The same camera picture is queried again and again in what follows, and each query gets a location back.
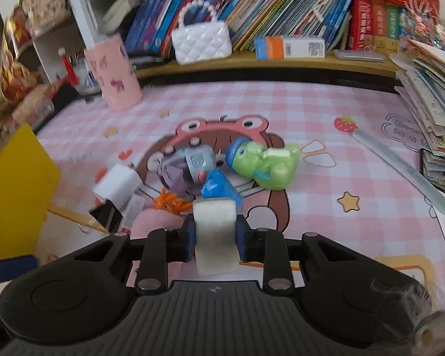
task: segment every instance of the qr code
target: qr code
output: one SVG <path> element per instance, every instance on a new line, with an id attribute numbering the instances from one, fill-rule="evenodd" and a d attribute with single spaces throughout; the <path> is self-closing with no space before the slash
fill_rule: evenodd
<path id="1" fill-rule="evenodd" d="M 310 42 L 308 44 L 310 56 L 323 56 L 323 44 L 320 42 Z"/>

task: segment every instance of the blue plastic bag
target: blue plastic bag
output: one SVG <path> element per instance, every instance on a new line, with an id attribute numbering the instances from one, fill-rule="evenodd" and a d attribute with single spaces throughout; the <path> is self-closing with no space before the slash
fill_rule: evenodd
<path id="1" fill-rule="evenodd" d="M 203 198 L 231 198 L 236 202 L 237 213 L 242 212 L 242 197 L 226 175 L 218 169 L 208 173 L 201 195 Z"/>

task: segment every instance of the quilted white purse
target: quilted white purse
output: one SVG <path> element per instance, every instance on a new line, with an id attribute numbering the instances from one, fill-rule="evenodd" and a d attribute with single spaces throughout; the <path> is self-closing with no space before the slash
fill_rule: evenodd
<path id="1" fill-rule="evenodd" d="M 192 7 L 205 7 L 211 15 L 210 23 L 184 25 L 184 16 Z M 218 21 L 214 7 L 204 0 L 193 0 L 181 9 L 178 28 L 171 32 L 176 61 L 190 64 L 197 61 L 221 59 L 230 56 L 229 29 L 223 21 Z"/>

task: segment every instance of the pink pen holder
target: pink pen holder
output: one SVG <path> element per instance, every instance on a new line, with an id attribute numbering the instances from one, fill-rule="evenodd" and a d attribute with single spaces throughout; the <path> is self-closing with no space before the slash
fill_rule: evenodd
<path id="1" fill-rule="evenodd" d="M 131 107 L 142 100 L 140 84 L 120 35 L 86 49 L 84 54 L 111 111 Z"/>

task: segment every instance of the pink gingham desk mat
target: pink gingham desk mat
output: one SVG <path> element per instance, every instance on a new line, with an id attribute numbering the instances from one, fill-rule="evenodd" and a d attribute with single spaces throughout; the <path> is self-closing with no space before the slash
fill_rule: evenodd
<path id="1" fill-rule="evenodd" d="M 161 117 L 166 111 L 169 115 Z M 286 237 L 299 239 L 303 232 L 314 231 L 370 257 L 421 254 L 432 262 L 438 287 L 445 290 L 445 240 L 424 196 L 333 126 L 335 118 L 350 116 L 417 167 L 419 154 L 407 147 L 415 143 L 401 143 L 382 130 L 392 123 L 389 134 L 409 138 L 406 129 L 396 128 L 395 120 L 413 118 L 395 94 L 308 83 L 223 82 L 146 90 L 142 103 L 121 112 L 110 112 L 103 100 L 79 101 L 38 135 L 61 170 L 53 202 L 87 212 L 94 206 L 91 188 L 97 171 L 117 163 L 119 152 L 132 149 L 126 163 L 131 160 L 137 165 L 150 145 L 174 134 L 186 119 L 218 120 L 222 115 L 236 119 L 245 114 L 266 117 L 267 131 L 280 135 L 285 143 L 305 146 L 320 141 L 336 162 L 331 168 L 300 162 L 287 190 L 291 217 Z M 117 127 L 118 134 L 106 139 L 109 127 Z M 415 122 L 409 127 L 418 129 Z M 346 191 L 360 197 L 359 211 L 343 212 L 337 199 Z"/>

